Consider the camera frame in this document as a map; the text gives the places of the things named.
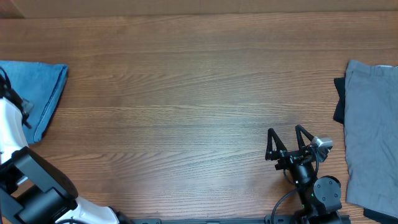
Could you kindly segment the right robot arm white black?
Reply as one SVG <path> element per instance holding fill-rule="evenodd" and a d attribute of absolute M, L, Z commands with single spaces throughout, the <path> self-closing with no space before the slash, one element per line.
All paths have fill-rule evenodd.
<path fill-rule="evenodd" d="M 265 223 L 350 223 L 348 216 L 342 217 L 341 183 L 333 176 L 318 176 L 320 163 L 324 162 L 333 147 L 329 137 L 310 134 L 303 126 L 296 125 L 298 149 L 288 151 L 280 137 L 270 128 L 267 131 L 265 160 L 276 161 L 276 170 L 284 173 L 285 179 L 294 189 L 284 195 L 265 217 Z M 282 202 L 297 194 L 302 209 L 291 215 L 277 215 Z"/>

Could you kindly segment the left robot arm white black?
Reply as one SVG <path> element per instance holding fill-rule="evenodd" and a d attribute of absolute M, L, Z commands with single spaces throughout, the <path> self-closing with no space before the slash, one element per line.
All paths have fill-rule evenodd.
<path fill-rule="evenodd" d="M 1 216 L 11 223 L 114 223 L 131 219 L 79 196 L 71 180 L 26 141 L 28 101 L 1 74 Z"/>

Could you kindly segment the light blue denim jeans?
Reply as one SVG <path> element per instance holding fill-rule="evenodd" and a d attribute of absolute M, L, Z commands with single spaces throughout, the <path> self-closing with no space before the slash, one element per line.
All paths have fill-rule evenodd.
<path fill-rule="evenodd" d="M 68 65 L 2 60 L 1 67 L 16 93 L 33 104 L 27 119 L 31 128 L 23 127 L 27 143 L 40 142 L 65 87 Z"/>

